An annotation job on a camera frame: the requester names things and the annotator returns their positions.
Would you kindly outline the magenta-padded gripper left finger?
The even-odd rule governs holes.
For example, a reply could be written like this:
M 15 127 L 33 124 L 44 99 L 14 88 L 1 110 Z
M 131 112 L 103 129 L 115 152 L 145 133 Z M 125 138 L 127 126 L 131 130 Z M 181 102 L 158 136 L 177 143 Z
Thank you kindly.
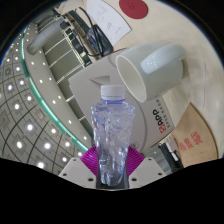
M 81 157 L 72 157 L 59 176 L 84 188 L 97 186 L 98 158 L 96 147 L 91 147 Z

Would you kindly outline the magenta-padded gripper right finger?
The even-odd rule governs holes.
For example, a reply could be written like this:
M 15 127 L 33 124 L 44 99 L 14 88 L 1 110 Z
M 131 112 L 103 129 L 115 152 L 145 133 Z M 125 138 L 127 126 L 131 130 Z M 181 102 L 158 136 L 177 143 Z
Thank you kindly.
M 152 157 L 144 157 L 135 148 L 128 149 L 126 172 L 129 188 L 140 188 L 166 176 Z

